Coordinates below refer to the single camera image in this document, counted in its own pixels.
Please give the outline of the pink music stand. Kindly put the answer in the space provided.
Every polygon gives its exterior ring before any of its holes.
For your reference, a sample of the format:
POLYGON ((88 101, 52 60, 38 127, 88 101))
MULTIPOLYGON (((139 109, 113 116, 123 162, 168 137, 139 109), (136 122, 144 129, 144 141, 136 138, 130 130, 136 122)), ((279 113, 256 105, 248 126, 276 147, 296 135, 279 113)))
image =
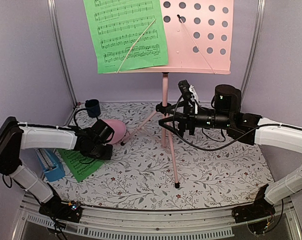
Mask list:
POLYGON ((135 69, 162 74, 162 106, 168 105, 173 74, 230 74, 234 2, 232 0, 162 0, 168 64, 135 69))

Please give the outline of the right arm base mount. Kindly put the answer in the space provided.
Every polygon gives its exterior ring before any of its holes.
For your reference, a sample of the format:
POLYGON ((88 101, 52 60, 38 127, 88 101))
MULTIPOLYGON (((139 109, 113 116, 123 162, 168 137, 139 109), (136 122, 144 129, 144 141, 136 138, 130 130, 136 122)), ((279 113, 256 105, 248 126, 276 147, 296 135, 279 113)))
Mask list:
POLYGON ((270 217, 269 220, 249 224, 249 230, 255 235, 262 235, 272 230, 271 224, 275 215, 275 208, 264 199, 268 186, 269 184, 266 184, 259 189, 252 204, 234 207, 231 212, 236 223, 270 217))

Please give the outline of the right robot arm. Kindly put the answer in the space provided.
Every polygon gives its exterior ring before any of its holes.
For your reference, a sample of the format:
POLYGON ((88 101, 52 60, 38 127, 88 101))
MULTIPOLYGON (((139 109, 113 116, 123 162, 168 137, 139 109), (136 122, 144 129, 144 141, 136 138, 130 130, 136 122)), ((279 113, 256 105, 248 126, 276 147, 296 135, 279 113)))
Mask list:
MULTIPOLYGON (((241 91, 231 85, 217 85, 211 107, 202 107, 196 92, 186 80, 179 82, 181 95, 176 104, 156 106, 156 111, 166 117, 159 121, 164 129, 195 147, 183 136, 193 135, 196 128, 225 130, 232 138, 229 144, 270 146, 302 155, 302 127, 272 121, 256 114, 241 112, 241 91)), ((261 187, 250 206, 253 218, 260 218, 280 200, 302 190, 302 164, 280 180, 261 187)))

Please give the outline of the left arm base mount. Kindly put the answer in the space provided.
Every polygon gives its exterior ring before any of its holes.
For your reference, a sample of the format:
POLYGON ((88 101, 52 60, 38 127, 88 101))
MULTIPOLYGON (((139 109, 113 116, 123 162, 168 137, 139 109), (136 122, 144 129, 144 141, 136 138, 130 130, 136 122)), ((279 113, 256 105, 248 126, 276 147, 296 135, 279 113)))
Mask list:
POLYGON ((83 208, 79 201, 62 202, 54 197, 46 203, 41 203, 39 213, 54 219, 79 223, 83 208))

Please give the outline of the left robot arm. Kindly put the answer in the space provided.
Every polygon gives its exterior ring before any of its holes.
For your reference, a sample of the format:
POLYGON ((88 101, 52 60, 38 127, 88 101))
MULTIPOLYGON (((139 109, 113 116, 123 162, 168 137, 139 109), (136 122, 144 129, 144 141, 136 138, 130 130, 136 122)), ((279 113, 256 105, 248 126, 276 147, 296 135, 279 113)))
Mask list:
POLYGON ((107 160, 112 155, 110 141, 114 134, 115 131, 101 119, 91 127, 80 128, 28 124, 10 116, 0 128, 0 174, 9 176, 33 194, 54 217, 61 217, 65 206, 56 199, 58 194, 22 163, 20 152, 26 149, 65 149, 91 159, 107 160))

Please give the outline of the green sheet music page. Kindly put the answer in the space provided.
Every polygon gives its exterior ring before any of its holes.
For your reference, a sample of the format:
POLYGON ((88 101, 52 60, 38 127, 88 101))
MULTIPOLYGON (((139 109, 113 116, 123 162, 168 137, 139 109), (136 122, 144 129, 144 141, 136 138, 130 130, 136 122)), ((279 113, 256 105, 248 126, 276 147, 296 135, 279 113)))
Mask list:
POLYGON ((100 74, 168 64, 160 1, 83 2, 100 74))

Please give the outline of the green sheet music stack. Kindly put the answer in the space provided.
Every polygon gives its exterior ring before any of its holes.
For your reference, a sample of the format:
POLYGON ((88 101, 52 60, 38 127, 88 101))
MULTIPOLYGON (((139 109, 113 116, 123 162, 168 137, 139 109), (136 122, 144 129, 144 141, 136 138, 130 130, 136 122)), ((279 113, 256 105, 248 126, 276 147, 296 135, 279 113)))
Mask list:
POLYGON ((101 160, 83 156, 79 151, 57 149, 71 174, 79 183, 96 172, 102 165, 101 160))

